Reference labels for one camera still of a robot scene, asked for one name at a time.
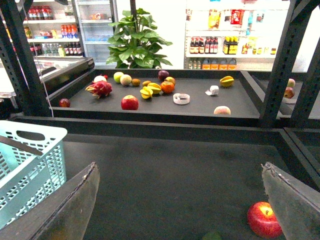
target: green apple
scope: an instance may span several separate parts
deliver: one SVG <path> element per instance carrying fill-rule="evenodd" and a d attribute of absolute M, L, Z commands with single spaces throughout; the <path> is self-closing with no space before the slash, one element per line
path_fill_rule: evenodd
<path fill-rule="evenodd" d="M 124 75 L 123 72 L 117 71 L 117 72 L 113 75 L 114 81 L 119 84 L 119 83 L 120 83 L 120 78 L 121 78 L 123 75 Z"/>

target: orange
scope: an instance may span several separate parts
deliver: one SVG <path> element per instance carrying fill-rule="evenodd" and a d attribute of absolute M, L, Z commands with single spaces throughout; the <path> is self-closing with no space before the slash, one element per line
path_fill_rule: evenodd
<path fill-rule="evenodd" d="M 170 94 L 175 90 L 175 85 L 172 82 L 164 81 L 161 83 L 161 90 L 165 94 Z"/>

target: white wall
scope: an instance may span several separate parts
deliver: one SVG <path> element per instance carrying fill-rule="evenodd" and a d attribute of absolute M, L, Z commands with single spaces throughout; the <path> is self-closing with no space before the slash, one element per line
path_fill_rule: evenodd
<path fill-rule="evenodd" d="M 129 0 L 117 0 L 118 18 L 123 18 L 122 11 L 130 10 Z M 167 55 L 166 58 L 173 66 L 161 64 L 163 69 L 183 69 L 185 56 L 185 29 L 186 29 L 187 0 L 136 0 L 136 8 L 143 8 L 150 12 L 156 32 L 166 41 L 172 42 L 171 46 L 162 46 L 158 53 Z"/>

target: black tray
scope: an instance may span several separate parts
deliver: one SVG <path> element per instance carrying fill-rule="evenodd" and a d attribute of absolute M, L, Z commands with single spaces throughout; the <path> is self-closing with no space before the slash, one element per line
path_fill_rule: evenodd
<path fill-rule="evenodd" d="M 285 128 L 285 131 L 320 176 L 320 130 Z"/>
<path fill-rule="evenodd" d="M 176 78 L 175 91 L 152 99 L 142 99 L 140 87 L 124 87 L 115 83 L 113 74 L 119 70 L 93 70 L 49 96 L 54 106 L 54 116 L 62 118 L 82 118 L 100 120 L 121 120 L 138 122 L 183 123 L 203 125 L 257 126 L 264 93 L 246 71 L 205 71 L 205 70 L 170 70 Z M 125 74 L 138 78 L 141 82 L 150 80 L 160 84 L 156 69 L 128 69 Z M 110 96 L 94 98 L 85 91 L 97 75 L 108 75 L 112 84 Z M 219 87 L 218 96 L 208 96 L 205 91 L 211 85 L 220 86 L 219 80 L 225 76 L 235 79 L 230 88 Z M 173 102 L 174 93 L 187 93 L 190 103 L 177 105 Z M 134 95 L 139 99 L 138 111 L 121 109 L 121 99 Z M 68 98 L 71 108 L 61 108 L 59 100 Z M 218 106 L 228 106 L 231 116 L 214 115 Z"/>
<path fill-rule="evenodd" d="M 267 201 L 269 161 L 319 190 L 320 177 L 284 130 L 19 117 L 64 127 L 67 178 L 96 162 L 100 186 L 84 239 L 259 240 L 247 211 Z"/>

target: white tape roll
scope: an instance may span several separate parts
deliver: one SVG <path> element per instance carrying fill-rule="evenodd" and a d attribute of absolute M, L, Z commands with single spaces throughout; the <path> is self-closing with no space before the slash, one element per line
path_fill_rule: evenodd
<path fill-rule="evenodd" d="M 173 95 L 173 101 L 175 104 L 184 105 L 190 102 L 190 95 L 185 93 L 176 93 Z"/>
<path fill-rule="evenodd" d="M 212 85 L 209 90 L 205 91 L 205 94 L 207 94 L 208 96 L 218 95 L 218 93 L 219 93 L 219 87 L 215 85 Z"/>

